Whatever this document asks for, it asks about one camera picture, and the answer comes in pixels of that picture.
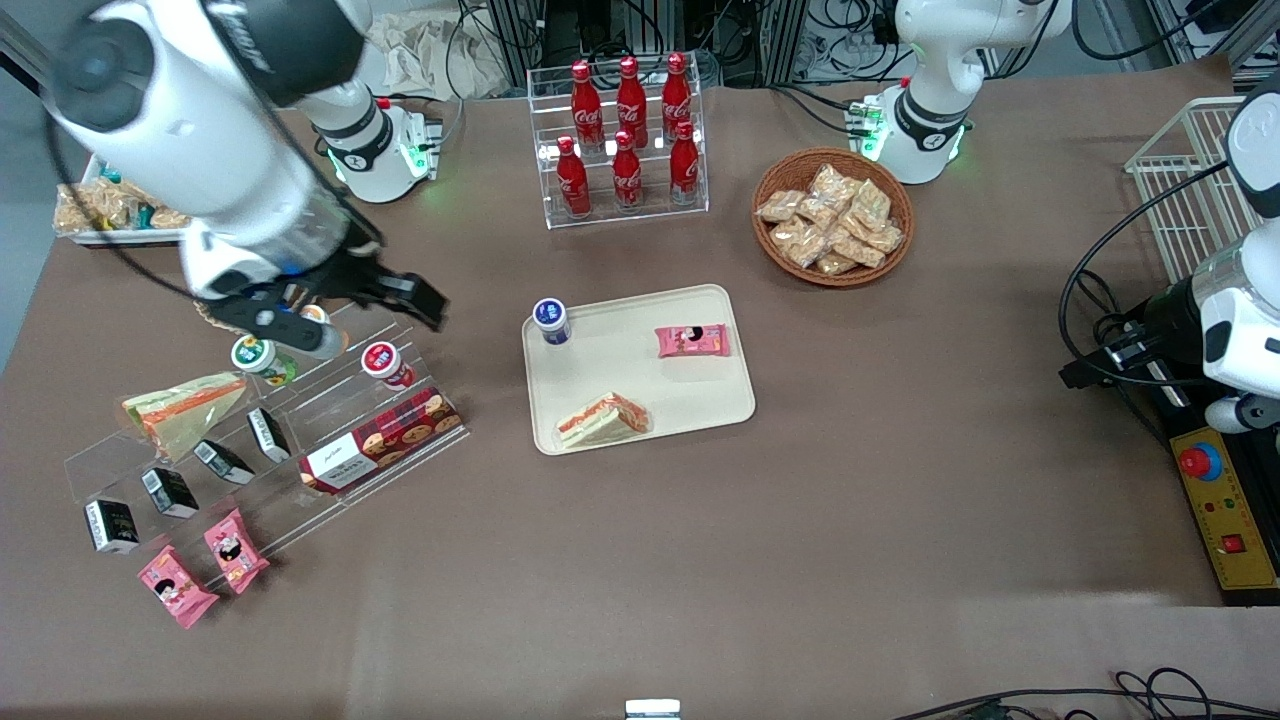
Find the packaged snack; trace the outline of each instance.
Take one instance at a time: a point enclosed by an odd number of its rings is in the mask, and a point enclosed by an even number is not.
[[[270,565],[265,557],[259,555],[253,542],[248,539],[244,519],[241,518],[238,509],[232,510],[232,514],[223,518],[221,523],[205,530],[205,544],[218,559],[218,568],[221,569],[223,575],[227,577],[227,584],[236,591],[236,594],[244,592],[244,588],[262,568]]]
[[[856,260],[860,265],[867,265],[868,268],[879,268],[884,264],[884,254],[874,247],[868,247],[856,240],[850,241],[847,245],[841,246],[837,254],[849,258],[850,260]]]
[[[219,478],[243,486],[253,479],[253,469],[230,450],[214,441],[202,439],[196,445],[196,457]]]
[[[196,496],[191,493],[182,475],[164,468],[152,468],[142,473],[142,487],[147,488],[156,512],[170,518],[191,518],[200,510]]]
[[[182,566],[182,560],[172,544],[165,546],[155,560],[147,562],[147,566],[138,573],[138,579],[156,593],[164,609],[183,629],[191,629],[209,606],[218,602],[218,596],[206,591]]]
[[[800,218],[791,218],[780,225],[774,225],[769,232],[769,237],[773,238],[773,245],[778,246],[778,250],[786,252],[787,247],[800,242],[800,236],[804,234],[804,229],[809,227]]]
[[[289,443],[284,439],[280,424],[270,413],[261,407],[250,410],[248,427],[253,430],[253,439],[257,441],[257,448],[262,451],[262,455],[276,462],[284,462],[289,459]]]
[[[769,223],[785,223],[795,217],[796,206],[804,200],[804,192],[799,190],[780,190],[769,196],[755,209],[760,219]]]
[[[440,391],[424,388],[298,462],[302,483],[337,495],[378,475],[419,446],[430,445],[462,418]]]
[[[95,500],[84,506],[84,521],[93,538],[93,550],[128,555],[138,547],[138,527],[129,506],[114,500]]]
[[[828,252],[822,258],[818,258],[814,261],[813,266],[817,268],[817,270],[824,275],[838,275],[841,273],[847,273],[849,270],[852,270],[854,268],[858,266],[858,263],[850,260],[849,258],[845,258],[838,252]]]
[[[564,448],[602,445],[649,432],[649,413],[616,392],[604,395],[561,420]]]
[[[806,225],[800,238],[782,250],[788,260],[808,268],[831,250],[831,240],[815,225]]]
[[[728,356],[728,333],[724,325],[678,325],[658,328],[658,357],[685,355]]]
[[[867,181],[850,201],[849,211],[868,228],[878,231],[888,222],[890,200],[876,183]]]
[[[178,459],[196,447],[243,392],[244,378],[218,373],[131,397],[120,405],[163,457]]]
[[[796,214],[813,223],[822,232],[826,232],[840,217],[840,213],[814,195],[800,201],[800,205],[796,206]]]
[[[850,199],[854,197],[860,186],[859,181],[846,178],[831,164],[823,164],[818,168],[818,174],[814,176],[809,192],[840,213],[849,206]]]

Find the white wire rack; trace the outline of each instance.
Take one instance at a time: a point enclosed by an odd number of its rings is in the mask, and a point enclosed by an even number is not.
[[[1226,156],[1222,141],[1242,100],[1192,100],[1125,163],[1143,201]],[[1152,208],[1147,219],[1170,283],[1260,223],[1230,173],[1217,173],[1174,195]]]

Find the white container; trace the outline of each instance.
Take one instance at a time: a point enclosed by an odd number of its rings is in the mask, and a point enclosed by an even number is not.
[[[721,286],[581,305],[568,313],[573,340],[564,345],[548,345],[532,318],[524,327],[534,445],[543,454],[566,455],[731,425],[755,413],[742,338]],[[728,357],[658,359],[655,329],[718,323],[728,332]],[[559,421],[608,392],[643,406],[649,413],[649,432],[613,443],[562,447]]]

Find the emergency stop button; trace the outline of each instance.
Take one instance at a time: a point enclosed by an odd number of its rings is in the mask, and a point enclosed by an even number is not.
[[[1207,442],[1197,442],[1178,455],[1178,466],[1193,478],[1211,483],[1222,475],[1222,456]]]

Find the yellow control panel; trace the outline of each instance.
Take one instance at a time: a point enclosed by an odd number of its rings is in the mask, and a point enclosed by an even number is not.
[[[1276,588],[1276,570],[1240,492],[1222,436],[1202,428],[1175,437],[1169,445],[1219,585],[1225,591]]]

